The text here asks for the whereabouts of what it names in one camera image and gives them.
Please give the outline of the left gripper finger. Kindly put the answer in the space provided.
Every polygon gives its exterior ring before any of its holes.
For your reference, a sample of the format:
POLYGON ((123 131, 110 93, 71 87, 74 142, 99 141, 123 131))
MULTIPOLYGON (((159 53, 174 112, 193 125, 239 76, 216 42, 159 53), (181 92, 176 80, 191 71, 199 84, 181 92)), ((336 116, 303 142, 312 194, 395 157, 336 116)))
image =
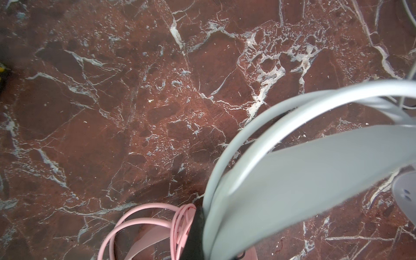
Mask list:
POLYGON ((197 208, 180 260, 204 260, 203 230, 205 217, 202 207, 197 208))

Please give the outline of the pink cat-ear headphones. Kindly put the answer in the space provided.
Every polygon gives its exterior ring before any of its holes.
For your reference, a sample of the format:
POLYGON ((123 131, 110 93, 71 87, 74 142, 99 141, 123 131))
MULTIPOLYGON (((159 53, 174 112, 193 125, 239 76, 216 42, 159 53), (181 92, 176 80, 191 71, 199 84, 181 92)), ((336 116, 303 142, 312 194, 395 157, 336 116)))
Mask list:
POLYGON ((117 233, 123 229, 134 225, 150 225, 151 228, 145 235, 131 246, 125 259, 131 260, 147 248, 167 239, 169 240, 171 259, 179 260, 185 247, 197 208, 199 207, 195 206, 193 203, 185 204, 180 207, 167 203, 147 203, 132 208, 118 220, 113 230, 104 239, 100 246, 97 259, 102 260, 104 258, 106 248, 108 248, 109 258, 111 260, 116 259, 115 238, 117 233), (148 209, 169 210, 174 212, 174 215, 170 221, 153 217, 128 219, 131 215, 148 209))

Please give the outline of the white headphones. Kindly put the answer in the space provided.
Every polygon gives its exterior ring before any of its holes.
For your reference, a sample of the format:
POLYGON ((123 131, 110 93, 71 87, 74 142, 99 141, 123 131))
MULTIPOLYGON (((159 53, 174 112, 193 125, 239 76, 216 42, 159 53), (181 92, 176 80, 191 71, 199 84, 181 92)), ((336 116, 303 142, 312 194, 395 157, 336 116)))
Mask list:
POLYGON ((322 213, 416 161, 416 121, 389 96, 415 98, 411 80, 379 80, 299 95, 245 126, 217 161, 203 200, 202 250, 230 260, 257 242, 322 213), (292 132, 358 103, 392 120, 278 151, 292 132))

